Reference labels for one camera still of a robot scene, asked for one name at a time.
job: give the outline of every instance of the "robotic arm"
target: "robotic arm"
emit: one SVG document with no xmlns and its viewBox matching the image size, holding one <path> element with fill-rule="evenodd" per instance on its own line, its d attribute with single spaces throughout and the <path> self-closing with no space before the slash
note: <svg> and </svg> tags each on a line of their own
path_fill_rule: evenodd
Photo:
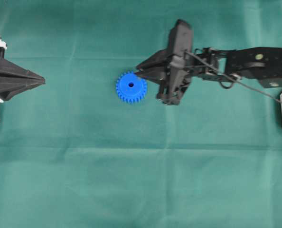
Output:
<svg viewBox="0 0 282 228">
<path fill-rule="evenodd" d="M 282 87 L 282 48 L 254 47 L 227 51 L 204 48 L 196 56 L 212 66 L 208 67 L 191 55 L 192 40 L 191 26 L 178 20 L 170 31 L 167 48 L 137 65 L 139 72 L 136 75 L 160 85 L 157 99 L 164 104 L 179 105 L 192 77 L 196 76 L 216 81 L 224 89 L 231 88 L 242 77 L 257 79 L 264 88 Z M 228 77 L 218 70 L 222 58 L 226 59 L 224 74 Z"/>
<path fill-rule="evenodd" d="M 45 79 L 4 59 L 7 45 L 0 38 L 0 103 L 45 84 Z"/>
</svg>

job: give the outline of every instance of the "black cylinder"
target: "black cylinder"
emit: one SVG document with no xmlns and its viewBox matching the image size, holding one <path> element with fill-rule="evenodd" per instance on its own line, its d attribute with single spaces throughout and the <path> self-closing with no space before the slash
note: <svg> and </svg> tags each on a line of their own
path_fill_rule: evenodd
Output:
<svg viewBox="0 0 282 228">
<path fill-rule="evenodd" d="M 5 48 L 0 47 L 0 57 L 4 58 L 5 56 Z"/>
</svg>

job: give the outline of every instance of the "blue gear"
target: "blue gear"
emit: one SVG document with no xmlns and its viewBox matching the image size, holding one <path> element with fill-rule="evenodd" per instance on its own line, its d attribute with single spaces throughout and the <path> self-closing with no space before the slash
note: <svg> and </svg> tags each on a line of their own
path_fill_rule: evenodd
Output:
<svg viewBox="0 0 282 228">
<path fill-rule="evenodd" d="M 116 83 L 118 97 L 127 103 L 139 102 L 145 97 L 147 83 L 132 71 L 122 74 Z"/>
</svg>

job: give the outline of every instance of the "black wire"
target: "black wire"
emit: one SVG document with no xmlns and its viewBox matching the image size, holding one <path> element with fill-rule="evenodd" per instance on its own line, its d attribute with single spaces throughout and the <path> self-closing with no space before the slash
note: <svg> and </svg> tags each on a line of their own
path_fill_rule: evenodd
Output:
<svg viewBox="0 0 282 228">
<path fill-rule="evenodd" d="M 260 91 L 260 90 L 258 90 L 258 89 L 255 89 L 255 88 L 253 88 L 253 87 L 251 87 L 251 86 L 249 86 L 249 85 L 247 85 L 247 84 L 244 84 L 244 83 L 242 83 L 242 82 L 236 81 L 235 79 L 231 78 L 230 76 L 228 76 L 228 75 L 222 73 L 220 70 L 218 70 L 218 69 L 215 68 L 214 66 L 210 65 L 210 64 L 207 63 L 206 61 L 202 60 L 202 58 L 198 57 L 198 56 L 195 55 L 194 53 L 192 53 L 192 52 L 185 52 L 185 53 L 188 54 L 188 55 L 190 55 L 190 56 L 192 56 L 192 57 L 194 57 L 194 58 L 197 59 L 200 63 L 206 65 L 207 67 L 211 68 L 212 70 L 215 70 L 216 72 L 220 73 L 222 76 L 226 77 L 226 78 L 227 78 L 228 80 L 230 80 L 231 82 L 233 82 L 233 83 L 238 83 L 238 84 L 244 86 L 245 88 L 248 88 L 248 89 L 250 89 L 250 90 L 253 90 L 253 91 L 255 91 L 255 92 L 258 92 L 258 93 L 260 93 L 260 94 L 263 94 L 263 95 L 265 95 L 265 96 L 268 96 L 269 98 L 273 99 L 274 101 L 276 101 L 276 102 L 282 104 L 282 101 L 281 101 L 281 100 L 279 100 L 279 99 L 273 97 L 272 95 L 270 95 L 270 94 L 268 94 L 268 93 L 266 93 L 266 92 Z"/>
<path fill-rule="evenodd" d="M 219 82 L 219 84 L 221 85 L 222 88 L 224 89 L 231 89 L 233 88 L 235 82 L 231 82 L 231 84 L 229 86 L 224 85 L 222 82 Z"/>
</svg>

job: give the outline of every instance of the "green cloth surface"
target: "green cloth surface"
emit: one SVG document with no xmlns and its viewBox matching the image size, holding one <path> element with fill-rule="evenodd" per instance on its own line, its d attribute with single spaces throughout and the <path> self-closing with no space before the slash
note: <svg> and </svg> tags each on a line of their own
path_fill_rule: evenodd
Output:
<svg viewBox="0 0 282 228">
<path fill-rule="evenodd" d="M 282 47 L 282 0 L 0 0 L 5 58 L 47 83 L 1 105 L 0 228 L 282 228 L 279 104 L 199 78 L 179 106 L 117 97 L 177 19 L 193 48 Z"/>
</svg>

